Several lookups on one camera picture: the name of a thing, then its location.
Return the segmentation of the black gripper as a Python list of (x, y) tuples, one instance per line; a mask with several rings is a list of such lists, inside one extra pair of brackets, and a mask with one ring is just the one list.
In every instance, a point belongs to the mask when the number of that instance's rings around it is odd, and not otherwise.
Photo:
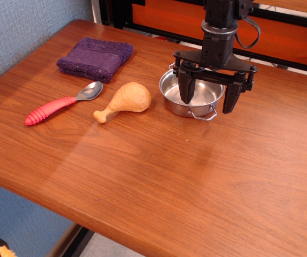
[(191, 102), (197, 79), (222, 84), (227, 86), (222, 112), (229, 114), (241, 92), (252, 90), (258, 68), (234, 56), (238, 25), (224, 28), (202, 25), (202, 30), (200, 50), (177, 50), (173, 54), (173, 73), (178, 78), (180, 98), (185, 104)]

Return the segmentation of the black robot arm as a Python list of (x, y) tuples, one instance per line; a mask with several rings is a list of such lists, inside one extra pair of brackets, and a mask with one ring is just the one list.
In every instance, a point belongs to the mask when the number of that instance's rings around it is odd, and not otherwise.
[(173, 73), (178, 79), (180, 98), (188, 104), (194, 97), (197, 80), (226, 86), (223, 113), (231, 113), (241, 95), (252, 90), (258, 71), (238, 59), (233, 53), (234, 42), (239, 42), (238, 22), (244, 20), (260, 32), (259, 25), (248, 17), (253, 11), (252, 1), (205, 1), (202, 48), (199, 51), (174, 52)]

